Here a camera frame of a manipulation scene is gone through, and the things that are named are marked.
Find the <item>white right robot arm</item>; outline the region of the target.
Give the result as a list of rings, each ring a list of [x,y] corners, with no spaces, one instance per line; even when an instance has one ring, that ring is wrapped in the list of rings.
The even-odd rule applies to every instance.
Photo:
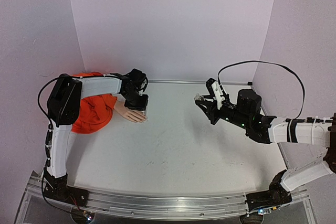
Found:
[[[252,89],[240,90],[235,104],[219,91],[197,94],[194,101],[212,125],[223,120],[243,129],[258,144],[282,147],[289,161],[279,178],[285,191],[335,173],[335,116],[285,119],[263,115],[261,97]]]

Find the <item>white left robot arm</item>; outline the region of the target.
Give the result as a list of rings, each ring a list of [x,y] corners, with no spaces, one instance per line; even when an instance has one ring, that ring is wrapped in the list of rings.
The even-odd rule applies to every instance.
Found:
[[[72,125],[80,114],[80,102],[84,98],[105,94],[119,94],[125,99],[125,107],[145,111],[148,95],[144,94],[148,78],[138,69],[129,73],[100,74],[75,77],[66,73],[53,79],[54,87],[47,100],[49,120],[46,137],[46,170],[53,179],[67,176],[66,152]]]

